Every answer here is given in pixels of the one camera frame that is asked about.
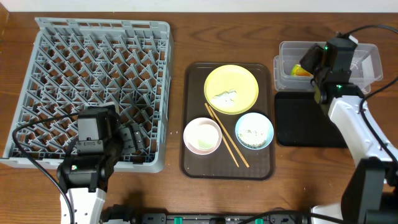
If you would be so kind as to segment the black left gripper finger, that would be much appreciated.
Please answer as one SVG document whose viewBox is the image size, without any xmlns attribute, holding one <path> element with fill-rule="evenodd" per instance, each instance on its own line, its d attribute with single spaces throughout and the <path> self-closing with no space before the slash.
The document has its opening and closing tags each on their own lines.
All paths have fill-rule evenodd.
<svg viewBox="0 0 398 224">
<path fill-rule="evenodd" d="M 123 153 L 133 154 L 136 151 L 131 128 L 121 128 L 119 134 L 123 140 Z"/>
<path fill-rule="evenodd" d="M 142 136 L 141 136 L 141 130 L 140 127 L 137 123 L 132 123 L 131 124 L 131 128 L 133 131 L 133 137 L 134 137 L 134 142 L 136 145 L 136 149 L 137 150 L 143 150 L 144 149 L 144 143 L 142 140 Z"/>
</svg>

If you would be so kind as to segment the yellow green wrapper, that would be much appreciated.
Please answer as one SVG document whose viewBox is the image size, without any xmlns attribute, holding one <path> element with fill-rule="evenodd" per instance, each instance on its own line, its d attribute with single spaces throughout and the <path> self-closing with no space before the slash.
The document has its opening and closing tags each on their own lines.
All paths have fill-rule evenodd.
<svg viewBox="0 0 398 224">
<path fill-rule="evenodd" d="M 303 69 L 300 64 L 295 64 L 290 74 L 295 77 L 313 77 L 313 75 Z"/>
</svg>

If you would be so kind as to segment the pink bowl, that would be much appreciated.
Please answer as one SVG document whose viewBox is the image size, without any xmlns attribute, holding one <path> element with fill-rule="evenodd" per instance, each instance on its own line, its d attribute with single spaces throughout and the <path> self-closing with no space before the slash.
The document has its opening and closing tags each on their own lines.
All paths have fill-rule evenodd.
<svg viewBox="0 0 398 224">
<path fill-rule="evenodd" d="M 204 156 L 215 152 L 221 142 L 221 129 L 210 118 L 196 118 L 190 121 L 183 131 L 186 148 L 194 154 Z"/>
</svg>

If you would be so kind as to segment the white tissue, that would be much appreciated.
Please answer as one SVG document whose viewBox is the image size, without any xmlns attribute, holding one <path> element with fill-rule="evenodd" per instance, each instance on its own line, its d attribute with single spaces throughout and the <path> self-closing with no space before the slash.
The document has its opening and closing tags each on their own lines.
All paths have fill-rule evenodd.
<svg viewBox="0 0 398 224">
<path fill-rule="evenodd" d="M 219 95 L 214 96 L 211 99 L 211 103 L 217 107 L 232 107 L 234 106 L 234 100 L 237 92 L 235 90 L 228 90 Z"/>
</svg>

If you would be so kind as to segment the light blue bowl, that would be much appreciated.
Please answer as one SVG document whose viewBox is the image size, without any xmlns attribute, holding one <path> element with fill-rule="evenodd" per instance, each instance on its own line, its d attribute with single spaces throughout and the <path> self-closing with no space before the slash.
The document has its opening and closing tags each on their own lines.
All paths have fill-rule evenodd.
<svg viewBox="0 0 398 224">
<path fill-rule="evenodd" d="M 271 145 L 274 127 L 267 116 L 260 113 L 246 113 L 238 119 L 235 135 L 244 147 L 261 150 Z"/>
</svg>

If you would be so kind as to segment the yellow plate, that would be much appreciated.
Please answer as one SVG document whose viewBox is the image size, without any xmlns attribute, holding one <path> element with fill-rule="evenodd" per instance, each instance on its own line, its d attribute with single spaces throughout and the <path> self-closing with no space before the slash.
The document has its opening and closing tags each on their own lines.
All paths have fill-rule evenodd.
<svg viewBox="0 0 398 224">
<path fill-rule="evenodd" d="M 228 90 L 237 92 L 232 107 L 217 107 L 211 99 Z M 259 85 L 254 75 L 239 65 L 222 65 L 207 76 L 204 84 L 207 103 L 223 114 L 241 114 L 250 109 L 259 96 Z"/>
</svg>

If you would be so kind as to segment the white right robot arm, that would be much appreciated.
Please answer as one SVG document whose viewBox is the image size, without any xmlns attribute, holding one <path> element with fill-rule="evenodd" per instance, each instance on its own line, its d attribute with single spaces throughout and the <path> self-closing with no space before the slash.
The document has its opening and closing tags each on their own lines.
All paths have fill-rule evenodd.
<svg viewBox="0 0 398 224">
<path fill-rule="evenodd" d="M 313 75 L 315 101 L 338 128 L 355 172 L 338 203 L 311 209 L 311 223 L 397 223 L 397 149 L 372 117 L 366 96 L 349 82 L 358 41 L 338 35 L 300 60 Z"/>
</svg>

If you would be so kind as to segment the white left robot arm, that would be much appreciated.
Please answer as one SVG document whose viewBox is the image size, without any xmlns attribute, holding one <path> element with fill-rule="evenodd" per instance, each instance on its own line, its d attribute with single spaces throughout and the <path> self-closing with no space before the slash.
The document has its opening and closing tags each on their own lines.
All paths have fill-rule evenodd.
<svg viewBox="0 0 398 224">
<path fill-rule="evenodd" d="M 88 107 L 79 113 L 77 125 L 77 137 L 57 169 L 62 192 L 68 198 L 62 203 L 62 223 L 69 214 L 74 223 L 136 223 L 132 207 L 103 205 L 115 165 L 121 156 L 138 151 L 142 138 L 132 126 L 121 124 L 115 105 Z"/>
</svg>

